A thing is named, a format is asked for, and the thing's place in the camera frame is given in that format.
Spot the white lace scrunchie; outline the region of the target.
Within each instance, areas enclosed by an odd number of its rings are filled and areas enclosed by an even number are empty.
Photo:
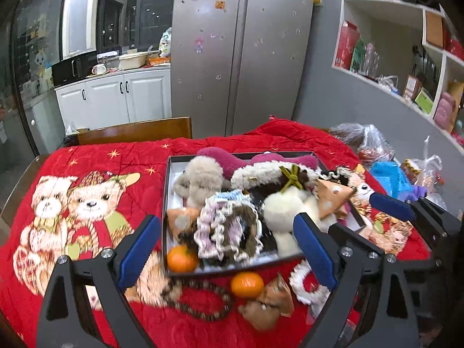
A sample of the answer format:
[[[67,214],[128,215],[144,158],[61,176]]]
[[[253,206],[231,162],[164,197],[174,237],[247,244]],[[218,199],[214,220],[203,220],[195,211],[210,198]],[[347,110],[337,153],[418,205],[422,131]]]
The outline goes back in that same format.
[[[296,299],[307,305],[310,316],[316,319],[330,296],[330,290],[320,285],[307,260],[302,260],[293,268],[289,284]]]

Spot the brown capybara plush toy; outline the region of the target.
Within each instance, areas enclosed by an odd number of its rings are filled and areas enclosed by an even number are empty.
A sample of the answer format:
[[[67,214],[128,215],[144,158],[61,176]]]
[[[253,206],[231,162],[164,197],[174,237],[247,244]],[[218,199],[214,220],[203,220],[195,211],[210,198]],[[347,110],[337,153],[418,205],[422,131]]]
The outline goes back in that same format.
[[[268,331],[280,317],[291,317],[294,312],[289,285],[281,274],[268,283],[257,299],[238,307],[242,317],[258,331]]]

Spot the orange mandarin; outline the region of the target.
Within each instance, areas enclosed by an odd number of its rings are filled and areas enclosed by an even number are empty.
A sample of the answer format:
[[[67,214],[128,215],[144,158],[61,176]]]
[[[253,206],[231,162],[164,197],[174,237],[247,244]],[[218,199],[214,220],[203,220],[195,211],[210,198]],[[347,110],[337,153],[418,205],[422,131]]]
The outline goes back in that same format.
[[[191,273],[200,263],[197,253],[186,245],[178,245],[167,254],[168,269],[174,273]]]
[[[257,298],[264,289],[263,278],[254,272],[241,272],[231,281],[231,291],[239,298]]]

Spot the brown triangular paper packet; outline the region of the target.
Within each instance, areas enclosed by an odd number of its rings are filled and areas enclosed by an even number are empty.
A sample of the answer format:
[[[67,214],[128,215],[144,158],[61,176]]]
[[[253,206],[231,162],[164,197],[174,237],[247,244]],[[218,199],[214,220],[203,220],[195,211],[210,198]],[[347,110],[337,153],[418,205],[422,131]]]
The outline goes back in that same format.
[[[201,211],[193,207],[180,207],[168,209],[166,218],[171,235],[178,240],[179,235],[187,230],[191,230],[193,223],[200,216]]]

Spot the white fluffy plush toy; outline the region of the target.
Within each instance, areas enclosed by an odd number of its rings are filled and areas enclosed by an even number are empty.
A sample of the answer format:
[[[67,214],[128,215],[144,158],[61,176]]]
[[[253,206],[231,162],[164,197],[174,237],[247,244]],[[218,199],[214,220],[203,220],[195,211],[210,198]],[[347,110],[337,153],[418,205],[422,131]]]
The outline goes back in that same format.
[[[337,223],[334,214],[320,218],[317,198],[295,187],[268,196],[263,201],[262,210],[263,220],[275,239],[280,258],[301,253],[293,234],[293,220],[299,213],[308,214],[323,233],[327,233],[329,227]]]

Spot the olive green bow clip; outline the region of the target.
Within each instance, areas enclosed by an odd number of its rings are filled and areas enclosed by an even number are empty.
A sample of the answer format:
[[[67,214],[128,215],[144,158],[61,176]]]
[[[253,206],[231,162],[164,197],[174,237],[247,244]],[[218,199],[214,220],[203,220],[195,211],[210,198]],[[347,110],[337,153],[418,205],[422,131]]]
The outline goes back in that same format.
[[[304,186],[299,181],[299,166],[297,166],[296,164],[292,164],[292,166],[289,169],[284,166],[280,166],[279,168],[282,174],[287,178],[287,181],[281,190],[282,193],[284,193],[290,187],[295,187],[299,190],[302,190],[304,188]]]

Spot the clear plastic bag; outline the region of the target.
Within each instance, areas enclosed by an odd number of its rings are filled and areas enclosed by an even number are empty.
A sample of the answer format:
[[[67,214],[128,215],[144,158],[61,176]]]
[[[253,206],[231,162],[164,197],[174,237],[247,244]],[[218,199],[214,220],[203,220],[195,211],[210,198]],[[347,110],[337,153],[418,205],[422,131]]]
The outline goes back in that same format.
[[[364,166],[389,162],[395,156],[393,147],[373,124],[341,123],[329,128],[329,133],[351,147]]]

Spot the pink ruffled scrunchie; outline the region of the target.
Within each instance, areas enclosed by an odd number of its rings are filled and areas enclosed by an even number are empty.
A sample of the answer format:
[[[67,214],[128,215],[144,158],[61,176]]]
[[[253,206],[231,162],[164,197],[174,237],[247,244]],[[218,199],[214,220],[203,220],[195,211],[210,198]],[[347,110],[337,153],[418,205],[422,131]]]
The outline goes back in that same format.
[[[205,204],[193,240],[203,260],[251,263],[263,250],[261,236],[262,223],[253,204]]]

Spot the black shallow tray box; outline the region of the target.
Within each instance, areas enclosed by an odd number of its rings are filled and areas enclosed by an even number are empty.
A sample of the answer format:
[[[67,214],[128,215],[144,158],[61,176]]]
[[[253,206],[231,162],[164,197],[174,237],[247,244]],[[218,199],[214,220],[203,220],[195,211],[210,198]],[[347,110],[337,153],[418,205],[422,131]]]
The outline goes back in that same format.
[[[311,152],[230,154],[210,148],[168,160],[161,238],[168,276],[232,273],[302,256],[293,232],[301,212],[326,232],[359,232],[360,188],[345,168]]]

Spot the magenta fluffy plush item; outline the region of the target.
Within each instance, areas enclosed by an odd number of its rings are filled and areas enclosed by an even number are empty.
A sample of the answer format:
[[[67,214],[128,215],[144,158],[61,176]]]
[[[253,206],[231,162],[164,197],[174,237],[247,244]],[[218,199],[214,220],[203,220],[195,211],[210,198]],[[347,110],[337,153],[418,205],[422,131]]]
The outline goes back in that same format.
[[[250,159],[242,159],[237,155],[229,153],[225,149],[217,147],[203,148],[197,152],[197,156],[206,156],[214,159],[222,168],[225,179],[230,180],[233,173],[241,167],[263,162],[280,161],[292,164],[305,165],[313,170],[318,167],[318,160],[314,155],[300,155],[297,157],[284,157],[278,153],[258,153]]]

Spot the beige fluffy plush ball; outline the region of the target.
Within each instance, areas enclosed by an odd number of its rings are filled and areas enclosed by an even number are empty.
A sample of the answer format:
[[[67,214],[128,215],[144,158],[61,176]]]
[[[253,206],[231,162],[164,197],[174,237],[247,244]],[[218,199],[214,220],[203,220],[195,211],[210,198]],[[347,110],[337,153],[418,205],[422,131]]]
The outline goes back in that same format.
[[[207,198],[229,187],[219,163],[208,156],[197,155],[175,180],[174,192],[188,207],[201,209]]]

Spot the white mug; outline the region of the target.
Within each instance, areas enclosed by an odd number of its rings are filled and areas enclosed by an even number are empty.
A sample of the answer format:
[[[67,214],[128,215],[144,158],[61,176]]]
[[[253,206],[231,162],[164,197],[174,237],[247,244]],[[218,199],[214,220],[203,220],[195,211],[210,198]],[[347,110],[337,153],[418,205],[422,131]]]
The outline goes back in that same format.
[[[107,72],[107,68],[104,64],[95,64],[91,71],[93,75],[103,75],[105,72]]]

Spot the black microwave oven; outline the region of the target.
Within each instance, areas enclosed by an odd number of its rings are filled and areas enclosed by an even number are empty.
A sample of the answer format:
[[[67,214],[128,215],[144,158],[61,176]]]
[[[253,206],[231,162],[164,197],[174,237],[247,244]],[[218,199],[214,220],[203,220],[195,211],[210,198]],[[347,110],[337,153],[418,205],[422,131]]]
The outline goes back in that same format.
[[[53,85],[66,86],[85,79],[97,64],[97,51],[80,53],[52,65]]]

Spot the cream plastic basin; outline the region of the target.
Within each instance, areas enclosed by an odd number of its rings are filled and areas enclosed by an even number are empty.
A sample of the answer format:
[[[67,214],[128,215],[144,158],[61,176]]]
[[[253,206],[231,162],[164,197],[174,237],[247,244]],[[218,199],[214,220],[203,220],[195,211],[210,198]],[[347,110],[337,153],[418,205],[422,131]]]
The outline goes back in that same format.
[[[141,68],[146,64],[148,53],[137,52],[137,53],[126,53],[119,56],[119,70],[131,70]]]

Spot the white wall shelf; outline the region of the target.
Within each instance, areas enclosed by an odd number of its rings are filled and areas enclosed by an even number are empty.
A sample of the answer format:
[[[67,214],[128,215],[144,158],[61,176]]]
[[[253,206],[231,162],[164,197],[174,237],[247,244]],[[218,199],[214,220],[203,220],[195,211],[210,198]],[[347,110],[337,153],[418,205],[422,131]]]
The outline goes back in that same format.
[[[344,22],[348,21],[356,26],[361,39],[374,43],[381,57],[378,74],[397,76],[400,85],[397,93],[393,93],[373,79],[343,68],[337,61],[333,62],[332,67],[353,75],[398,99],[423,119],[435,125],[433,117],[439,103],[438,98],[451,75],[463,76],[463,61],[426,41],[427,13],[445,18],[445,13],[442,11],[401,0],[341,0],[340,27],[342,28]],[[437,87],[433,94],[433,106],[429,112],[422,111],[413,102],[402,97],[407,76],[414,69],[412,53],[414,46],[425,51],[425,57],[435,65],[438,76]]]

